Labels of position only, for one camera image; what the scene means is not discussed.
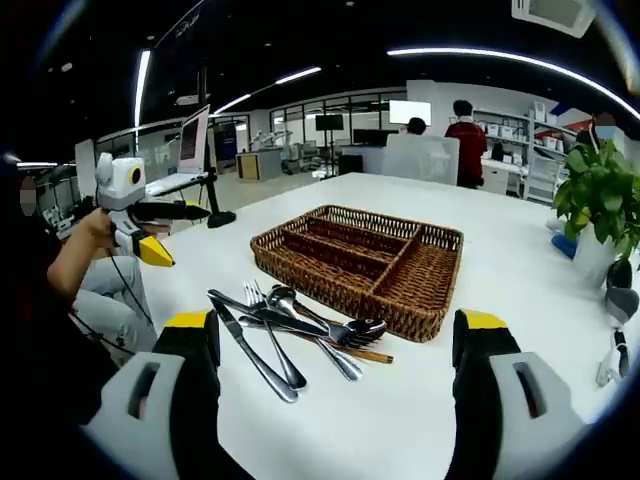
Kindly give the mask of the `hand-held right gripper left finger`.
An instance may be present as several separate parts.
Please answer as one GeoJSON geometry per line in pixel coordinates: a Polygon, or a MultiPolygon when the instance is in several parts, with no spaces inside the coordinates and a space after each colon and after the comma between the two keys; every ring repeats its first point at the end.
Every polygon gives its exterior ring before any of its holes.
{"type": "Polygon", "coordinates": [[[82,427],[95,470],[109,479],[243,479],[218,439],[217,315],[183,313],[154,349],[135,354],[102,387],[82,427]]]}

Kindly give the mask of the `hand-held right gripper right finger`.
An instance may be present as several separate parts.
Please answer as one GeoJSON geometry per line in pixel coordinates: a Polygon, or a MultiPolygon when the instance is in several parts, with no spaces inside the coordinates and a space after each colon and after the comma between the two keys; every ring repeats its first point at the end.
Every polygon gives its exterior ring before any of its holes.
{"type": "Polygon", "coordinates": [[[537,354],[520,349],[497,316],[455,313],[456,434],[449,479],[534,479],[584,433],[571,391],[537,354]]]}

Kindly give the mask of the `person's left hand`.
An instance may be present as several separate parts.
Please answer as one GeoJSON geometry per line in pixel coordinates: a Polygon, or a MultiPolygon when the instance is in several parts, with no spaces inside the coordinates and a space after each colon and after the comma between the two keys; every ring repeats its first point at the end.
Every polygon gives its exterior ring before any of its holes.
{"type": "Polygon", "coordinates": [[[83,217],[76,225],[74,232],[96,249],[110,249],[115,246],[111,218],[108,212],[101,207],[97,207],[83,217]]]}

